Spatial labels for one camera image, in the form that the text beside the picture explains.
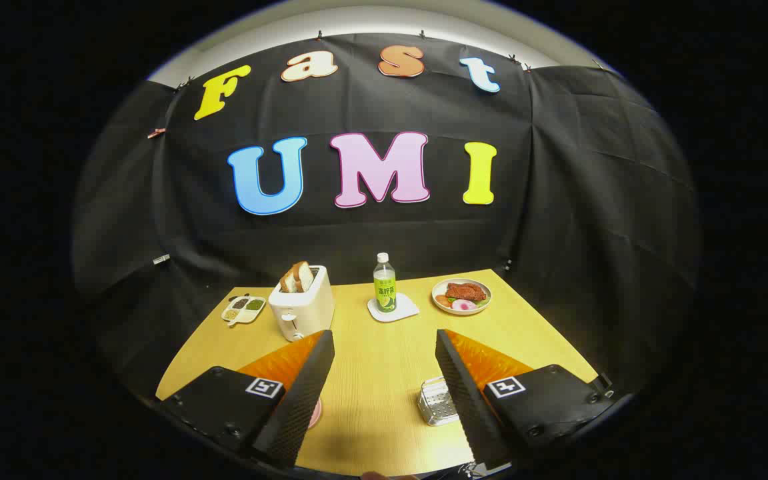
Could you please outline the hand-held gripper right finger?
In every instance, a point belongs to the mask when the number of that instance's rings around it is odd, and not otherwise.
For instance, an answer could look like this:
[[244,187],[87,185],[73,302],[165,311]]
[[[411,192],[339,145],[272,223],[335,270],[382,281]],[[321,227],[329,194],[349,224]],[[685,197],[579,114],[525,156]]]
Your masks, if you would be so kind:
[[560,462],[615,413],[606,383],[557,364],[528,367],[451,330],[437,331],[435,357],[473,458],[487,467]]

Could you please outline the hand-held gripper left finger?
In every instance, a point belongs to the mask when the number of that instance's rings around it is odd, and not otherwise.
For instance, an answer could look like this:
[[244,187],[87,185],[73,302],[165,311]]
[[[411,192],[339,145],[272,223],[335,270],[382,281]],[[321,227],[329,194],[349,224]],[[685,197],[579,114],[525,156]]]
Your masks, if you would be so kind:
[[207,368],[157,410],[226,455],[291,468],[333,358],[332,331],[318,331],[246,367]]

